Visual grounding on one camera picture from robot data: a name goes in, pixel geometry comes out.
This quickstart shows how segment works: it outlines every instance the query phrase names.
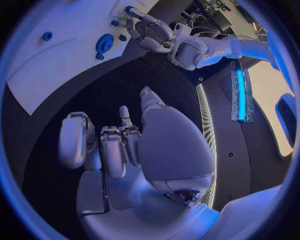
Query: robotic arm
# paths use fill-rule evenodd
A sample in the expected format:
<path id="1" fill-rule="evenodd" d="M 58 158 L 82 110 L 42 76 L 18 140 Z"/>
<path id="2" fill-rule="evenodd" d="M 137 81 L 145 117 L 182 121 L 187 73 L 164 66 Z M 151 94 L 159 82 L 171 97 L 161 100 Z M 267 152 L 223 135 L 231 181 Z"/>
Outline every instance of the robotic arm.
<path id="1" fill-rule="evenodd" d="M 223 57 L 242 56 L 262 59 L 278 68 L 269 45 L 258 40 L 241 40 L 234 36 L 214 39 L 191 36 L 192 29 L 177 23 L 174 31 L 164 22 L 128 6 L 126 29 L 137 44 L 148 51 L 165 53 L 170 62 L 193 71 L 217 63 Z M 134 25 L 133 18 L 139 19 Z"/>

